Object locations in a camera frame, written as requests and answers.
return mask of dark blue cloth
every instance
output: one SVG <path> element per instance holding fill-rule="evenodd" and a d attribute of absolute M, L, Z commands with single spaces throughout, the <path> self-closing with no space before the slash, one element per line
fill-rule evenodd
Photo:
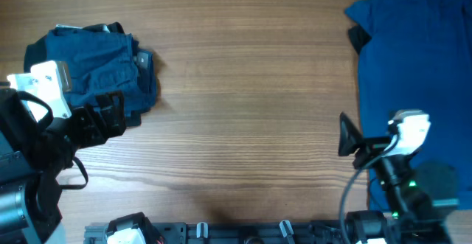
<path fill-rule="evenodd" d="M 460 208 L 472 209 L 472 0 L 361 0 L 346 14 L 372 37 L 358 63 L 364 135 L 383 136 L 391 111 L 430 114 L 412 165 L 455 167 Z M 378 183 L 372 194 L 388 206 Z M 378 209 L 372 201 L 370 207 Z"/>
<path fill-rule="evenodd" d="M 69 67 L 72 91 L 64 94 L 66 101 L 73 106 L 97 106 L 96 94 L 120 90 L 126 116 L 156 103 L 152 53 L 137 49 L 137 45 L 132 35 L 116 32 L 56 28 L 46 36 L 47 60 L 62 60 Z M 147 69 L 134 63 L 138 51 L 150 55 Z"/>

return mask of wood grain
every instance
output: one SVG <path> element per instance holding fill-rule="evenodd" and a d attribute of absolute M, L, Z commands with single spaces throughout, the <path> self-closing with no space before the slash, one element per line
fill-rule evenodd
<path fill-rule="evenodd" d="M 0 75 L 55 24 L 119 21 L 159 55 L 159 104 L 77 156 L 88 186 L 60 199 L 68 243 L 133 212 L 213 223 L 334 218 L 352 158 L 338 117 L 358 118 L 357 57 L 343 10 L 355 0 L 0 0 Z M 347 209 L 365 209 L 365 175 Z M 81 182 L 67 170 L 60 182 Z M 451 218 L 467 242 L 469 213 Z"/>

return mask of blue cloth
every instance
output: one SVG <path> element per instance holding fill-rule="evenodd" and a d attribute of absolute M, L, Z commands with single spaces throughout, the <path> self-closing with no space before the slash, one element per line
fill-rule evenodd
<path fill-rule="evenodd" d="M 412 166 L 435 160 L 455 167 L 460 208 L 472 209 L 472 0 L 361 0 L 346 14 L 372 37 L 358 63 L 364 135 L 383 136 L 391 111 L 430 114 Z M 378 183 L 372 194 L 388 206 Z"/>
<path fill-rule="evenodd" d="M 72 91 L 64 94 L 72 106 L 86 103 L 97 107 L 96 94 L 122 91 L 125 115 L 144 112 L 156 103 L 156 78 L 152 53 L 137 49 L 132 35 L 56 28 L 46 36 L 47 60 L 67 62 Z M 149 54 L 147 68 L 138 68 L 136 53 Z"/>

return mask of black cable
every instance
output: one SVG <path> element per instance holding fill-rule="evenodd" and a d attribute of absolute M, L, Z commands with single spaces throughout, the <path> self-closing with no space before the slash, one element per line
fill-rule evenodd
<path fill-rule="evenodd" d="M 350 244 L 351 242 L 349 241 L 349 237 L 347 236 L 347 230 L 346 230 L 346 223 L 344 221 L 344 204 L 347 199 L 347 194 L 349 193 L 351 186 L 354 184 L 354 181 L 357 179 L 357 177 L 364 171 L 369 169 L 373 164 L 377 163 L 382 157 L 384 157 L 386 154 L 388 154 L 390 151 L 392 151 L 398 144 L 399 136 L 394 136 L 395 142 L 393 145 L 383 151 L 380 155 L 376 156 L 373 158 L 371 161 L 367 162 L 362 168 L 357 170 L 354 175 L 351 177 L 351 179 L 347 182 L 346 187 L 344 188 L 344 191 L 342 192 L 341 196 L 341 202 L 339 203 L 339 222 L 341 225 L 341 236 L 343 238 L 344 244 Z"/>
<path fill-rule="evenodd" d="M 46 128 L 51 124 L 52 120 L 54 119 L 51 107 L 49 107 L 49 105 L 47 105 L 47 103 L 45 103 L 43 100 L 39 99 L 38 97 L 35 97 L 34 95 L 28 92 L 17 91 L 17 94 L 20 100 L 33 102 L 47 109 L 46 115 L 44 115 L 44 117 L 38 122 L 38 131 L 42 132 L 43 130 L 46 130 Z"/>
<path fill-rule="evenodd" d="M 61 189 L 83 189 L 87 186 L 87 183 L 89 182 L 89 175 L 87 174 L 86 168 L 83 166 L 82 162 L 80 159 L 77 157 L 74 157 L 72 159 L 75 164 L 79 167 L 80 173 L 82 173 L 83 178 L 86 180 L 84 184 L 67 184 L 67 185 L 60 185 Z"/>
<path fill-rule="evenodd" d="M 377 201 L 377 199 L 375 198 L 375 196 L 372 194 L 372 183 L 374 181 L 377 181 L 377 177 L 374 177 L 373 179 L 371 179 L 369 181 L 369 185 L 367 185 L 367 194 L 369 196 L 369 199 L 372 199 L 372 201 L 375 203 L 376 206 L 378 206 L 378 208 L 382 211 L 382 212 L 388 212 L 389 210 L 387 208 L 383 208 L 381 206 L 381 204 Z"/>

